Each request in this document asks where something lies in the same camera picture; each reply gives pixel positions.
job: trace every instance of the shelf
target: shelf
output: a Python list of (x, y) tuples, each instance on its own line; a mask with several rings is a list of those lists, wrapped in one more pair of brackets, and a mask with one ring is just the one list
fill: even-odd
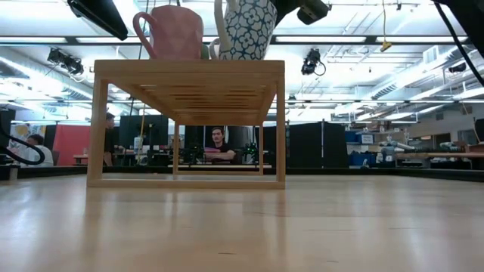
[(260, 125), (280, 60), (96, 60), (95, 73), (181, 125)]

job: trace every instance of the man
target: man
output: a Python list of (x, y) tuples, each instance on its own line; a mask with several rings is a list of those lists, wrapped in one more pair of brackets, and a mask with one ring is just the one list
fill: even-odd
[[(36, 146), (39, 148), (45, 156), (45, 160), (43, 163), (39, 165), (26, 165), (21, 163), (20, 165), (22, 167), (52, 167), (54, 166), (54, 160), (52, 159), (52, 152), (47, 148), (44, 147), (44, 138), (40, 136), (39, 134), (32, 134), (27, 138), (27, 143), (32, 144), (33, 146)], [(40, 155), (37, 153), (37, 151), (33, 150), (32, 148), (27, 148), (25, 150), (24, 155), (22, 156), (24, 159), (27, 159), (32, 162), (39, 161)]]
[(223, 128), (215, 127), (212, 129), (212, 149), (207, 149), (205, 157), (208, 160), (231, 161), (235, 157), (235, 152), (225, 143)]
[(106, 113), (106, 134), (104, 136), (104, 165), (113, 166), (114, 150), (124, 147), (114, 145), (114, 115)]

